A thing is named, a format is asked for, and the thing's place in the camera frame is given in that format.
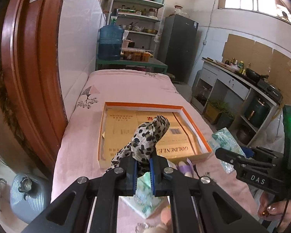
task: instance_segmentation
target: potted plant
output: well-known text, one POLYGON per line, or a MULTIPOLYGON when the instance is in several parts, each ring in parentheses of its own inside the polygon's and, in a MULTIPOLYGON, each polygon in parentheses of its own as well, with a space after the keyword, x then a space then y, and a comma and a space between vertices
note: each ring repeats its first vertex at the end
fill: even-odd
POLYGON ((228 104, 222 100, 208 101, 204 117, 214 125, 218 122, 221 114, 227 110, 228 104))
POLYGON ((235 119, 235 115, 232 111, 230 111, 230 110, 225 111, 221 114, 221 116, 218 120, 218 123, 216 124, 216 128, 218 130, 221 130, 223 128, 228 129, 231 126, 234 119, 235 119))

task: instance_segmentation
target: frying pan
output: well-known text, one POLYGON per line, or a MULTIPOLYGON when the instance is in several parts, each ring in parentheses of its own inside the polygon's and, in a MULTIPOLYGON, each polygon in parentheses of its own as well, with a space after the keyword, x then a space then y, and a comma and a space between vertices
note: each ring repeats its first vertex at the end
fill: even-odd
POLYGON ((255 71, 251 70, 250 68, 246 68, 246 76, 253 80, 255 83, 258 83, 260 79, 262 78, 268 78, 268 75, 260 75, 257 74, 255 71))

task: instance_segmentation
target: green tissue package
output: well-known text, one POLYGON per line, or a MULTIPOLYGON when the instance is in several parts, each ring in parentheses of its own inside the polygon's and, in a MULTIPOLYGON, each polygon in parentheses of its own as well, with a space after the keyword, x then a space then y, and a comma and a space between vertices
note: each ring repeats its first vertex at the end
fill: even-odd
POLYGON ((145 173, 137 180, 137 190, 133 197, 121 196, 121 199, 135 210, 142 218, 147 219, 164 201, 164 197, 154 197, 151 190, 150 173, 145 173))
MULTIPOLYGON (((223 148, 246 157, 245 153, 242 151, 242 149, 227 128, 223 128, 222 130, 213 133, 211 135, 211 139, 209 139, 207 143, 214 152, 218 148, 223 148)), ((234 171, 233 165, 222 160, 220 160, 220 162, 226 173, 231 173, 234 171)))

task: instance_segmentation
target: pink bed sheet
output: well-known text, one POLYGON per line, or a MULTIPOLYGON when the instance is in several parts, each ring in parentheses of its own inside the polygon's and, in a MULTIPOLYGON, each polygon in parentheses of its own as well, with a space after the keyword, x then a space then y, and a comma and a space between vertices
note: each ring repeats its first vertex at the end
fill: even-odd
MULTIPOLYGON (((52 201, 80 176, 100 177, 97 161, 98 135, 105 102, 168 104, 185 107, 206 139, 212 131, 201 115, 176 90, 168 76, 132 70, 100 70, 90 74, 70 118, 58 153, 52 187, 52 201)), ((257 205, 248 186, 226 174, 219 160, 212 155, 196 164, 200 175, 208 173, 233 199, 250 214, 257 205)), ((137 223, 160 222, 159 212, 144 220, 122 200, 118 206, 117 232, 135 232, 137 223)))

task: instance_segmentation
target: hand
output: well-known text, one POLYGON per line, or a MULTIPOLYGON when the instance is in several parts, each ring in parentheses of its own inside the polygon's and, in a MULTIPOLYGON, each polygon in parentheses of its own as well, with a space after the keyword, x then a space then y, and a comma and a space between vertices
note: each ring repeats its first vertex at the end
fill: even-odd
MULTIPOLYGON (((268 198, 269 194, 267 192, 263 192, 260 197, 260 207, 258 210, 258 216, 266 221, 280 220, 285 210, 287 201, 279 201, 269 205, 268 198), (262 213, 265 211, 269 213, 269 216, 262 215, 262 213)), ((290 222, 291 222, 291 200, 289 201, 284 219, 278 229, 278 232, 283 232, 288 227, 290 222)))

